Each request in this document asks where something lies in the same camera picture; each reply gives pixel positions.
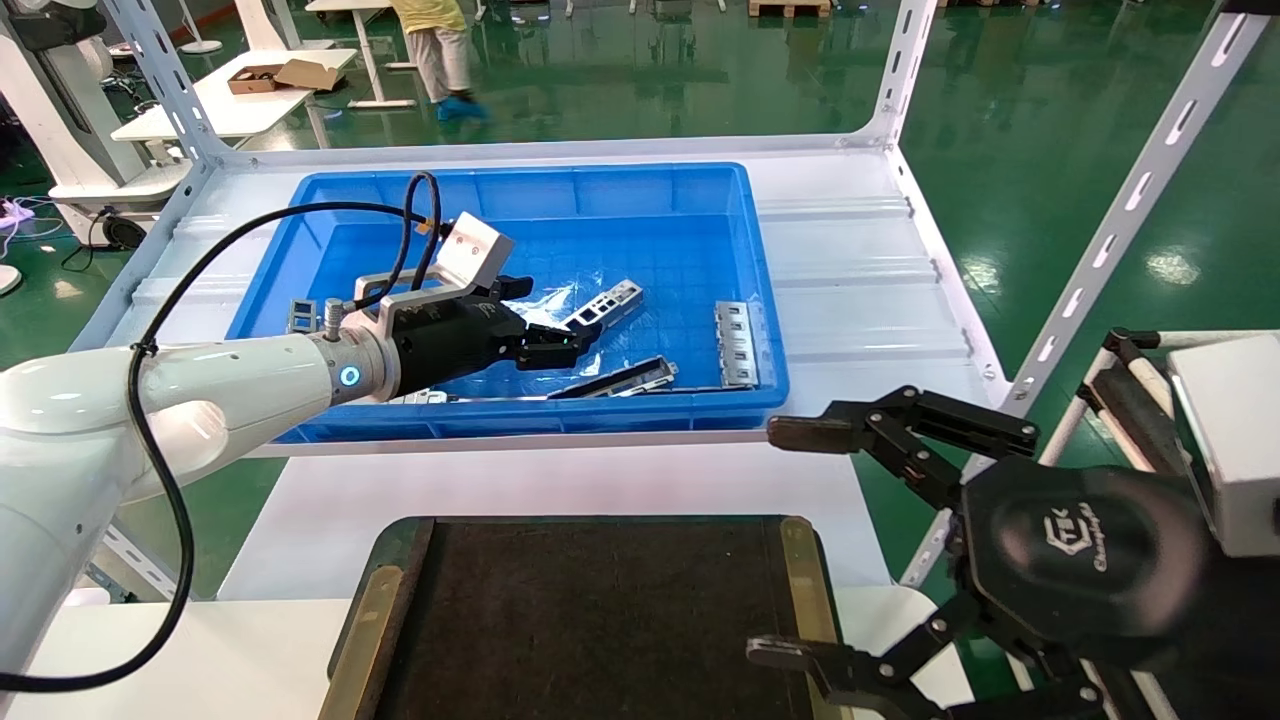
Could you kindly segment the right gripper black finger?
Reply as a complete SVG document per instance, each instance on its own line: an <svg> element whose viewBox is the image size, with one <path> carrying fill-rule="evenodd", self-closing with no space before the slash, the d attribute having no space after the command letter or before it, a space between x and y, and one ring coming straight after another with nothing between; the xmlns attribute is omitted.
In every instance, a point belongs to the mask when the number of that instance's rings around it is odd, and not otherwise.
<svg viewBox="0 0 1280 720"><path fill-rule="evenodd" d="M980 632L1037 666L1044 684L947 708L929 700L914 675L969 632ZM870 710L884 719L1098 719L1105 705L1105 693L1064 644L1037 635L975 594L955 594L883 655L849 644L755 635L746 643L746 656L765 667L805 673L831 705Z"/></svg>
<svg viewBox="0 0 1280 720"><path fill-rule="evenodd" d="M818 416L767 423L769 445L783 451L868 454L936 510L960 507L963 473L928 439L1000 460L1030 457L1039 437L1029 421L914 386L872 401L833 401Z"/></svg>

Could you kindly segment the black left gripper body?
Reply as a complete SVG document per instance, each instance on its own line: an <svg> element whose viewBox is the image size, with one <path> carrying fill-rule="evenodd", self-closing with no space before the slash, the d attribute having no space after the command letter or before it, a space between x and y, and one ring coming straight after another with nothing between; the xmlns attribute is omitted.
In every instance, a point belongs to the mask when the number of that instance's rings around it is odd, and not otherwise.
<svg viewBox="0 0 1280 720"><path fill-rule="evenodd" d="M393 398L483 372L512 357L529 324L503 302L461 296L390 310L398 363Z"/></svg>

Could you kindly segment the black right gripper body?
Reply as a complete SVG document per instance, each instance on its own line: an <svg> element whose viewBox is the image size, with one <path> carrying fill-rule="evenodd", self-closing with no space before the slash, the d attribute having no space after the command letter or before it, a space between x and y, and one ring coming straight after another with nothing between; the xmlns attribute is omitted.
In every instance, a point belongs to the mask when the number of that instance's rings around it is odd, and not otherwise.
<svg viewBox="0 0 1280 720"><path fill-rule="evenodd" d="M1007 457L963 487L960 511L969 579L1030 641L1129 667L1185 657L1217 544L1172 479Z"/></svg>

